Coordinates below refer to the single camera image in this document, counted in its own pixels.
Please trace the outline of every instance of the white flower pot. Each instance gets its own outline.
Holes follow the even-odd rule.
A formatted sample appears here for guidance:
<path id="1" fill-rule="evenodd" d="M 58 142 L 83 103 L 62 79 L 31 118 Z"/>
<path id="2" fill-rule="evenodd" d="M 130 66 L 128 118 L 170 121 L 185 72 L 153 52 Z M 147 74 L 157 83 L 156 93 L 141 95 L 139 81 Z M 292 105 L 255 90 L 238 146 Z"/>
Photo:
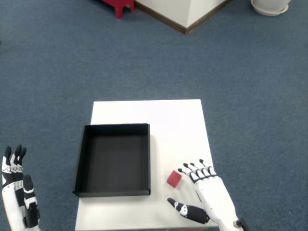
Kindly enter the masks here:
<path id="1" fill-rule="evenodd" d="M 289 8 L 291 0 L 251 0 L 255 11 L 267 16 L 277 16 Z"/>

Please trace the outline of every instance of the white robotic hand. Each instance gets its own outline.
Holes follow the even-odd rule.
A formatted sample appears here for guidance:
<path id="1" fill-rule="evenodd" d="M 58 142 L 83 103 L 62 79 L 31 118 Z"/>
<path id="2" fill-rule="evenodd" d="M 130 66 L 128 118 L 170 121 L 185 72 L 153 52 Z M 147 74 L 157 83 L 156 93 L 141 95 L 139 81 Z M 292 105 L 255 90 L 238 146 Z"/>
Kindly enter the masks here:
<path id="1" fill-rule="evenodd" d="M 15 153 L 7 147 L 2 159 L 2 199 L 12 231 L 40 231 L 39 210 L 29 175 L 23 175 L 22 159 L 26 149 L 19 145 Z"/>
<path id="2" fill-rule="evenodd" d="M 193 182 L 197 195 L 205 210 L 176 202 L 172 198 L 168 201 L 180 215 L 199 223 L 207 223 L 209 219 L 218 224 L 220 231 L 248 231 L 249 228 L 243 219 L 238 219 L 230 195 L 212 166 L 207 167 L 200 159 L 200 165 L 194 163 L 183 165 L 178 171 L 187 175 Z"/>

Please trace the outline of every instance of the white table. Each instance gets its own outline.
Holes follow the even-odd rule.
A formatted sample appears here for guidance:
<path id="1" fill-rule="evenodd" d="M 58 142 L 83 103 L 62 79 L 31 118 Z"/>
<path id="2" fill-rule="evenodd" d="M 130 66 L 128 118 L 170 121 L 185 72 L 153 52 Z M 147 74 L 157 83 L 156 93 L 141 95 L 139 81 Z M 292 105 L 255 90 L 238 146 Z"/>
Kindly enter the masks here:
<path id="1" fill-rule="evenodd" d="M 183 176 L 174 189 L 167 184 L 184 162 L 208 165 L 212 158 L 200 100 L 94 102 L 91 124 L 149 123 L 151 195 L 80 198 L 76 231 L 206 228 L 185 219 L 167 202 L 172 197 L 202 207 L 192 182 Z"/>

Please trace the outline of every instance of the open black box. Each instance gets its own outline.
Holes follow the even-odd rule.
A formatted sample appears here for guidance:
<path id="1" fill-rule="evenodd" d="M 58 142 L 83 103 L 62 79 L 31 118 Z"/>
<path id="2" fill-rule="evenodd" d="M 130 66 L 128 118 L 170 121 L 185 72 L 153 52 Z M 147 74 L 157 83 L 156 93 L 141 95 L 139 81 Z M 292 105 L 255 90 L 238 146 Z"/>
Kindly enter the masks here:
<path id="1" fill-rule="evenodd" d="M 78 197 L 150 195 L 150 125 L 87 125 L 74 191 Z"/>

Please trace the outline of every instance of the red stool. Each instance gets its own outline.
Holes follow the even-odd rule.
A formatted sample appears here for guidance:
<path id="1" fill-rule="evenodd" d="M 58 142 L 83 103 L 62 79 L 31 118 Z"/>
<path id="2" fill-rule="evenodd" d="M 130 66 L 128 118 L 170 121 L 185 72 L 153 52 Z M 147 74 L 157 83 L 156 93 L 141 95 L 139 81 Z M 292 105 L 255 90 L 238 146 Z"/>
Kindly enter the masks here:
<path id="1" fill-rule="evenodd" d="M 117 18 L 123 17 L 123 7 L 130 6 L 130 12 L 134 11 L 134 0 L 103 0 L 115 8 Z"/>

